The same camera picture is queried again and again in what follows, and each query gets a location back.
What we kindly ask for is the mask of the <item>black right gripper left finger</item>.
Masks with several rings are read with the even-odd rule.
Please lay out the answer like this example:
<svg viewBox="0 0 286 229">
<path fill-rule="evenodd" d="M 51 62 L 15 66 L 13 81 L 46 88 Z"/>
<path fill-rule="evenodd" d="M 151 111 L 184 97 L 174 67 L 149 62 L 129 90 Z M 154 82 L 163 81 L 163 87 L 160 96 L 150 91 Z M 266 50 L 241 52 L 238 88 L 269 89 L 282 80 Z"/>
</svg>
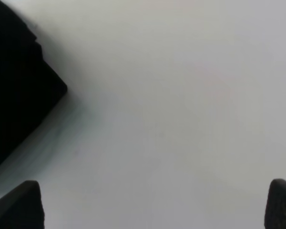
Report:
<svg viewBox="0 0 286 229">
<path fill-rule="evenodd" d="M 0 198 L 0 229 L 43 228 L 45 213 L 37 181 L 24 181 Z"/>
</svg>

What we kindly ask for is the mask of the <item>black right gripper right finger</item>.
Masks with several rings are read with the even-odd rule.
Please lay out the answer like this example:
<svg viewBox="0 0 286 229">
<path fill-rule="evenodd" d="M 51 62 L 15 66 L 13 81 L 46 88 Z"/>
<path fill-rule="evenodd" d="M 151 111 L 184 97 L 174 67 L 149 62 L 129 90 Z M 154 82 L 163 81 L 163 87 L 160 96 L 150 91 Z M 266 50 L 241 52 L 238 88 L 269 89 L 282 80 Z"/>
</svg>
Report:
<svg viewBox="0 0 286 229">
<path fill-rule="evenodd" d="M 286 229 L 286 180 L 272 180 L 267 197 L 264 227 Z"/>
</svg>

